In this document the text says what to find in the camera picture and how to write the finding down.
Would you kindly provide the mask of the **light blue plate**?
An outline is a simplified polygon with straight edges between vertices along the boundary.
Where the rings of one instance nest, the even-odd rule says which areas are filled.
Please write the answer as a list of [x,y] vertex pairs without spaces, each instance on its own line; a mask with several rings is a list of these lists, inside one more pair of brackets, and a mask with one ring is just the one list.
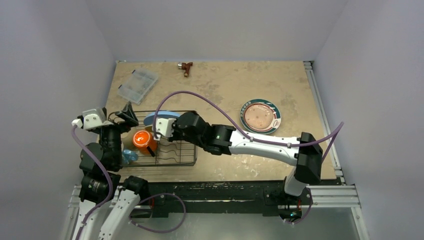
[[[145,126],[150,126],[153,124],[154,121],[154,112],[149,113],[144,119],[143,124]],[[156,118],[157,119],[178,119],[181,116],[180,113],[175,111],[168,111],[168,110],[160,110],[157,113]]]

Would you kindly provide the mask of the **blue butterfly mug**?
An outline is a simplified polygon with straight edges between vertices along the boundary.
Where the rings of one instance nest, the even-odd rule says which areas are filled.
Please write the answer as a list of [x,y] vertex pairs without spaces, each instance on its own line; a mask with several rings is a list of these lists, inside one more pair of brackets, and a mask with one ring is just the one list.
[[122,162],[124,165],[129,165],[137,161],[138,158],[139,158],[138,154],[133,150],[124,149],[122,151]]

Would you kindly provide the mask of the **orange mug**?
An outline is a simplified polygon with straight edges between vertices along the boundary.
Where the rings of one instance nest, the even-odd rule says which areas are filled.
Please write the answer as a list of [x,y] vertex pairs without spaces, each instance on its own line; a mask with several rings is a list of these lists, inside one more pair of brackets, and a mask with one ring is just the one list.
[[132,143],[141,154],[150,155],[151,157],[156,156],[158,142],[149,131],[137,131],[132,137]]

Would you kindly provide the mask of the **green rim white plate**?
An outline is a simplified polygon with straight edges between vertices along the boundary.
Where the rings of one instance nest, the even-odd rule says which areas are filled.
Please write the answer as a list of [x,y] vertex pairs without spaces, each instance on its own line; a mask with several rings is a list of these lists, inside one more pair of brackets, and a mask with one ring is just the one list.
[[[273,111],[274,111],[274,120],[273,120],[273,122],[272,122],[272,124],[271,124],[271,126],[270,126],[270,128],[268,128],[268,129],[266,129],[265,131],[259,131],[259,130],[254,130],[254,129],[252,129],[251,127],[249,127],[247,124],[246,124],[246,122],[245,122],[245,120],[244,120],[244,113],[245,113],[245,110],[246,110],[246,108],[249,106],[249,105],[251,105],[251,104],[257,104],[257,103],[262,103],[262,104],[266,104],[266,105],[268,105],[269,107],[271,107],[272,109],[273,109]],[[282,115],[281,115],[281,113],[280,113],[280,111],[279,111],[279,109],[277,108],[277,106],[275,105],[275,104],[273,104],[272,102],[270,102],[270,101],[268,101],[268,100],[265,100],[265,99],[262,99],[262,98],[257,98],[257,99],[252,99],[252,100],[249,100],[249,101],[247,101],[242,107],[241,107],[241,109],[240,109],[240,121],[241,121],[241,124],[249,131],[249,132],[252,132],[252,133],[256,133],[256,134],[261,134],[261,135],[269,135],[269,134],[271,134],[271,133],[273,133],[273,132],[275,132],[278,128],[279,128],[279,126],[280,126],[280,124],[281,124],[281,122],[282,122]]]

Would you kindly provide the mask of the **amber glass plate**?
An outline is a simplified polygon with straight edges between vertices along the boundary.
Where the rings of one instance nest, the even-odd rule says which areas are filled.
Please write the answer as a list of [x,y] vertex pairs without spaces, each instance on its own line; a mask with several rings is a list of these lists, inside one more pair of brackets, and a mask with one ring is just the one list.
[[272,125],[274,110],[264,103],[250,104],[244,111],[243,118],[250,128],[263,132]]

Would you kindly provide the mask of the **white bowl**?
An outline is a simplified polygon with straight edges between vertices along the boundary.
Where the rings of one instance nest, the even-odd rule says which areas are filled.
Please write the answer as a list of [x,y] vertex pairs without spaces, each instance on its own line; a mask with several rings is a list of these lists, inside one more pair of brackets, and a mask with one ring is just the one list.
[[137,149],[133,143],[133,137],[136,132],[136,129],[132,129],[129,132],[121,134],[121,143],[124,150],[135,151]]

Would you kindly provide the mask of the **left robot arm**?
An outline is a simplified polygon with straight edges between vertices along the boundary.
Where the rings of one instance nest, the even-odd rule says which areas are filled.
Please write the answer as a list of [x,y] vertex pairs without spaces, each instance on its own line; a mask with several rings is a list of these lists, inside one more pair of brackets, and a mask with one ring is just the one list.
[[151,196],[147,180],[130,176],[124,180],[116,204],[109,210],[121,179],[116,172],[124,164],[121,135],[139,125],[131,102],[114,115],[122,121],[109,119],[104,107],[94,108],[71,122],[72,137],[81,147],[79,169],[83,173],[74,240],[113,239],[129,221],[134,207],[146,203]]

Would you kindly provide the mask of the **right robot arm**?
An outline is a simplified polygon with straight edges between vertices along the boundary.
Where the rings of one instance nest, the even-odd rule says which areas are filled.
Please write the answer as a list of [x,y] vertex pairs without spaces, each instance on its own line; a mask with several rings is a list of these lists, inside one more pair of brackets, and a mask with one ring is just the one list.
[[188,111],[164,123],[160,133],[170,142],[185,141],[212,155],[252,155],[292,166],[280,191],[288,204],[298,200],[307,185],[321,182],[323,149],[308,132],[299,137],[261,135],[230,125],[209,124],[197,112]]

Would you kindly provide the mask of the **clear plastic organizer box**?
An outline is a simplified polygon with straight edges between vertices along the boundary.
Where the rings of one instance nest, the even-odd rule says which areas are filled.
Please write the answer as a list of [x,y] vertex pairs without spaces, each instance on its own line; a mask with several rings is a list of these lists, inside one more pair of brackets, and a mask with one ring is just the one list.
[[118,87],[117,94],[123,99],[140,105],[145,96],[152,90],[159,78],[155,72],[145,68],[137,68],[124,84]]

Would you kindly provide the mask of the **brown metal fitting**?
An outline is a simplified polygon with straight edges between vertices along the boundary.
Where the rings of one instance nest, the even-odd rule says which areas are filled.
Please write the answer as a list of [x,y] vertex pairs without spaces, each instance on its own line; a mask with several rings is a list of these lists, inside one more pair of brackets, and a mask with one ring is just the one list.
[[189,77],[189,75],[190,75],[190,68],[193,66],[193,62],[179,62],[178,64],[177,64],[177,67],[180,69],[180,70],[183,70],[184,71],[184,73],[183,73],[183,76],[185,77],[185,78],[188,78]]

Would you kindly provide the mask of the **black base mount frame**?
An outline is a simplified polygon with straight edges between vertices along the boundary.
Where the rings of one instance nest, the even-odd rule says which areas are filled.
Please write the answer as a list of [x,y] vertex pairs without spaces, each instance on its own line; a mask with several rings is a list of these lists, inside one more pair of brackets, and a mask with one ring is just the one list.
[[136,206],[153,218],[170,213],[261,214],[296,224],[311,210],[312,194],[284,192],[284,180],[152,182]]

